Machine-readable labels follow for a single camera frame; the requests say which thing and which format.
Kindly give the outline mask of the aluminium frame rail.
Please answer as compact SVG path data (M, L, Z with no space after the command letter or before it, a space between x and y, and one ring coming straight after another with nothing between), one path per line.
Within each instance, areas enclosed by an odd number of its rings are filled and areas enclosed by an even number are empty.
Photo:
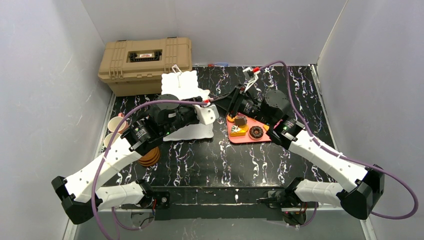
M324 203L343 208L358 219L365 219L374 206L372 189L364 182L348 192L335 182L302 180L288 187L148 187L149 198L160 207L173 205L254 205L269 208L295 208L304 203Z

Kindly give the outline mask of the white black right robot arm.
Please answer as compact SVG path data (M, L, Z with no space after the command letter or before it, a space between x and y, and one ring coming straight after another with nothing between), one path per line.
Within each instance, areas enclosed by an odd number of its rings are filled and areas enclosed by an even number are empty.
M242 85L211 100L225 115L242 114L267 125L271 142L297 154L331 176L333 183L296 179L285 192L299 202L319 202L343 208L351 216L366 220L384 192L385 177L377 165L362 166L310 135L306 126L288 114L292 106L280 90L268 90L262 101Z

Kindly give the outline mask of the yellow mug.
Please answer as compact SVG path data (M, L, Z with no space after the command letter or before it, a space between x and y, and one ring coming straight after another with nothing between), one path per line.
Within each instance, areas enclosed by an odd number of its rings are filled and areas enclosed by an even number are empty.
M112 132L105 136L103 140L103 146L105 148L108 147L109 144L113 144L117 139L121 137L121 134L117 132L116 134L113 134Z

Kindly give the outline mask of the white three-tier cake stand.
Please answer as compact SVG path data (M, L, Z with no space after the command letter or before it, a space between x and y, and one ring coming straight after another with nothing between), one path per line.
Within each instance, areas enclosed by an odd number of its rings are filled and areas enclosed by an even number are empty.
M203 100L209 98L210 90L202 89L198 83L198 73L192 71L176 71L163 73L161 75L161 94L171 94L179 100L186 100L195 97L202 97ZM176 132L165 136L165 142L189 141L211 139L214 137L213 124L204 125L201 123L185 126Z

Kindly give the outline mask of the yellow cake slice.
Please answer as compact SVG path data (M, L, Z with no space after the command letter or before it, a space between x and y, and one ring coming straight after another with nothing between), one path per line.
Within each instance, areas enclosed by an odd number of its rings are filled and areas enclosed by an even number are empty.
M230 137L242 137L246 135L246 130L244 130L243 128L240 128L237 125L232 125L231 129L230 129L230 133L229 136Z

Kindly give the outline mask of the chocolate donut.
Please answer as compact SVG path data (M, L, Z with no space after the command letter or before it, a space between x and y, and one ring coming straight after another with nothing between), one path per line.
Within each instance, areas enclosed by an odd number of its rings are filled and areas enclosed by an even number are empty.
M249 129L249 137L253 140L260 140L264 136L264 130L262 127L255 125Z

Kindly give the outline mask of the pink serving tray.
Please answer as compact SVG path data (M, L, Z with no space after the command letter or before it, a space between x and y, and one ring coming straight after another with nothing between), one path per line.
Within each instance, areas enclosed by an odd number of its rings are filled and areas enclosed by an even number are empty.
M228 131L228 139L233 144L261 143L270 142L270 138L266 135L269 126L238 114L236 117L226 117L226 125Z

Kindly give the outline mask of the tan plastic tool case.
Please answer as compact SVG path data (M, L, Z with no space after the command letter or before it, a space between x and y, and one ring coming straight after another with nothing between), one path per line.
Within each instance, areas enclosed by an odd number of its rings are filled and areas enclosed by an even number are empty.
M192 70L188 37L120 40L105 45L98 77L117 97L159 94L162 74L171 73L174 65Z

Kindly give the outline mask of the pink mug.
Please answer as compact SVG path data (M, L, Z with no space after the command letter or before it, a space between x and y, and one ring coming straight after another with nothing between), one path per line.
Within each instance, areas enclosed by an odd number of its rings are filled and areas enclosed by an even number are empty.
M124 114L122 112L120 112L118 114L118 116L113 117L107 124L107 129L113 133L116 128L118 127L119 123L123 120L123 123L120 125L119 129L118 129L118 133L122 134L128 127L128 123L127 120L124 118Z

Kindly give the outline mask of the stack of brown wooden coasters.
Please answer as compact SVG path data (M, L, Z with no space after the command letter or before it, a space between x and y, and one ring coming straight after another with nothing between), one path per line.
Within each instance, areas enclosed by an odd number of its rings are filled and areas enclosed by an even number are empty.
M155 165L161 158L161 151L159 147L155 147L152 150L150 150L146 155L142 156L138 163L147 168Z

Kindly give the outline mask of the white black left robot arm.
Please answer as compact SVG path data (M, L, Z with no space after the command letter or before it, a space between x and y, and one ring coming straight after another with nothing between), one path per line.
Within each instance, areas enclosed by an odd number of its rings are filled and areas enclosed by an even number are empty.
M138 161L163 143L163 138L177 130L202 123L208 103L201 97L179 100L174 95L160 95L128 112L148 108L123 135L109 143L105 152L76 173L57 176L51 185L71 222L79 225L98 218L98 211L132 204L148 207L157 194L145 180L105 187L104 183L129 164Z

